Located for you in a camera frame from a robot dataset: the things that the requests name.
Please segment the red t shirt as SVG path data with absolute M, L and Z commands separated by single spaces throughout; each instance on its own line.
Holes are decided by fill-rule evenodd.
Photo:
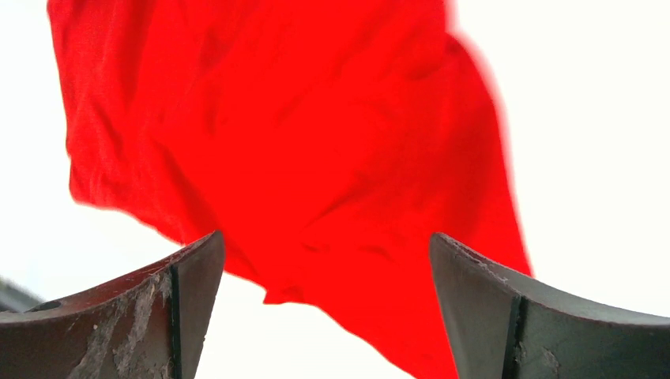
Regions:
M 70 192 L 179 242 L 222 231 L 265 302 L 317 306 L 416 378 L 456 369 L 446 233 L 529 273 L 495 104 L 442 1 L 50 1 Z

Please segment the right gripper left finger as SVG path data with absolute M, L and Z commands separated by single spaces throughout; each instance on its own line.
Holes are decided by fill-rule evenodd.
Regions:
M 192 378 L 220 286 L 219 231 L 86 291 L 1 315 L 1 375 Z

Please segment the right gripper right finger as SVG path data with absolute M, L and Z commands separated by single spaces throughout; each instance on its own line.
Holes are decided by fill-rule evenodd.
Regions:
M 440 233 L 430 260 L 461 378 L 669 375 L 666 317 L 558 290 Z

